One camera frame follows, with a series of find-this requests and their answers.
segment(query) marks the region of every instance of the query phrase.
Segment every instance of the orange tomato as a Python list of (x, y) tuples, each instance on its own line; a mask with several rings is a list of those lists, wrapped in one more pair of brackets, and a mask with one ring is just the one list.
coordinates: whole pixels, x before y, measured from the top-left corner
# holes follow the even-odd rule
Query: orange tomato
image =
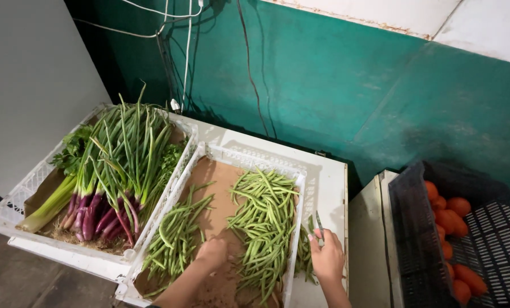
[(451, 216), (451, 220), (455, 226), (455, 230), (452, 234), (456, 237), (466, 236), (468, 234), (468, 226), (462, 220), (462, 218), (460, 218), (460, 216), (458, 216), (458, 214), (451, 209), (446, 209), (445, 211), (449, 214), (449, 216)]
[(452, 234), (455, 231), (455, 224), (446, 210), (439, 209), (436, 212), (436, 223), (443, 227), (445, 234)]
[(464, 305), (468, 304), (470, 297), (472, 297), (472, 293), (470, 292), (468, 285), (458, 279), (453, 281), (453, 291), (455, 292), (457, 300)]
[(447, 270), (449, 270), (449, 277), (451, 277), (451, 280), (455, 280), (455, 271), (453, 271), (453, 267), (449, 262), (445, 262), (445, 265), (447, 265)]
[(469, 267), (462, 264), (455, 264), (453, 265), (453, 270), (455, 271), (455, 277), (464, 281), (464, 283), (470, 287), (473, 296), (478, 297), (487, 292), (487, 285), (483, 279)]
[(428, 191), (428, 200), (432, 203), (440, 194), (437, 193), (437, 187), (432, 182), (424, 181), (424, 184), (426, 184), (426, 190)]
[(443, 257), (445, 260), (450, 260), (453, 257), (453, 246), (448, 241), (441, 243), (441, 249), (443, 249)]
[(436, 225), (436, 229), (437, 234), (440, 236), (440, 242), (445, 241), (445, 229), (440, 225)]
[(432, 201), (432, 209), (445, 209), (447, 201), (442, 196), (437, 196), (436, 200)]
[(464, 198), (455, 197), (447, 200), (447, 208), (455, 211), (461, 218), (471, 211), (470, 202)]

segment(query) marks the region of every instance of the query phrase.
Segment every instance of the green painted wall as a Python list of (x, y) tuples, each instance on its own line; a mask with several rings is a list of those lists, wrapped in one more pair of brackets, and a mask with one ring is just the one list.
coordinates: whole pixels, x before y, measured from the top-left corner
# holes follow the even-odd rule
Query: green painted wall
[[(96, 21), (117, 29), (149, 35), (163, 21), (118, 0), (94, 3)], [(136, 3), (164, 11), (162, 1)], [(465, 165), (510, 186), (509, 62), (263, 1), (241, 3), (271, 137), (353, 161), (361, 183), (351, 176), (351, 197), (384, 168), (417, 158)], [(188, 12), (187, 1), (170, 7)], [(71, 9), (74, 17), (82, 12)], [(216, 0), (193, 21), (189, 115), (264, 134), (235, 1)], [(108, 39), (127, 94), (137, 95), (141, 78), (147, 102), (168, 99), (154, 39), (79, 29), (84, 39)], [(165, 32), (182, 79), (188, 22)]]

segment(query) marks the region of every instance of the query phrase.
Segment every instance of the hand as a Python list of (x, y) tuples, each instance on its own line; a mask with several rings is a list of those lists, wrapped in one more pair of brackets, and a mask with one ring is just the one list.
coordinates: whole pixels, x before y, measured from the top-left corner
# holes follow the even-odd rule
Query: hand
[(217, 270), (227, 260), (228, 248), (226, 241), (217, 238), (203, 243), (196, 255), (197, 262), (205, 263), (209, 272)]
[[(315, 229), (314, 233), (321, 238), (320, 229)], [(342, 269), (344, 268), (342, 245), (336, 234), (330, 230), (323, 229), (323, 235), (325, 235), (325, 243), (321, 248), (318, 240), (311, 234), (308, 235), (314, 273), (320, 282), (341, 283)]]

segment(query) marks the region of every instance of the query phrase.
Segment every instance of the black plastic crate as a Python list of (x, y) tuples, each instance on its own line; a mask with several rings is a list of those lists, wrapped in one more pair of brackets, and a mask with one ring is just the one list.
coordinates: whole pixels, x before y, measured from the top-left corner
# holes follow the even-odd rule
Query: black plastic crate
[(451, 264), (480, 274), (488, 292), (472, 297), (468, 307), (510, 307), (510, 190), (484, 174), (422, 161), (388, 185), (394, 220), (403, 302), (407, 308), (461, 307), (452, 291), (424, 180), (441, 196), (464, 197), (471, 212), (464, 217), (470, 232), (447, 237)]

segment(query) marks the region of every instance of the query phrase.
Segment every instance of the floor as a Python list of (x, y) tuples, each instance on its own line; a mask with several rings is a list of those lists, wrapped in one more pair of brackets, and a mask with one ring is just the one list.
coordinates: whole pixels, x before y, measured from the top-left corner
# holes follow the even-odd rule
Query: floor
[(132, 307), (116, 301), (116, 284), (7, 245), (0, 234), (0, 307)]

